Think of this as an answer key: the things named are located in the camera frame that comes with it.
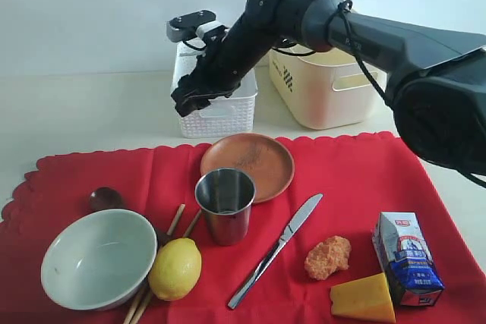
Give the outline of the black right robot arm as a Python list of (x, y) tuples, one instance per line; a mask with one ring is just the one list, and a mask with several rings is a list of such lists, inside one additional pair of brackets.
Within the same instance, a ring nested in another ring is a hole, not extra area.
[(180, 116), (229, 97), (270, 50), (340, 49), (362, 71), (386, 72), (377, 93), (413, 153), (485, 184), (485, 37), (355, 13), (350, 0), (246, 0), (232, 27), (211, 11), (171, 19), (173, 42), (201, 39), (194, 69), (172, 92)]

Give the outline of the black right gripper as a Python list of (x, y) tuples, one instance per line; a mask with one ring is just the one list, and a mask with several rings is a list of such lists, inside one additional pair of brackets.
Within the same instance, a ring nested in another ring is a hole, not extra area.
[(171, 94), (175, 110), (186, 117), (208, 107), (212, 99), (230, 97), (261, 57), (262, 36), (259, 33), (228, 33), (197, 59), (191, 73), (179, 79)]

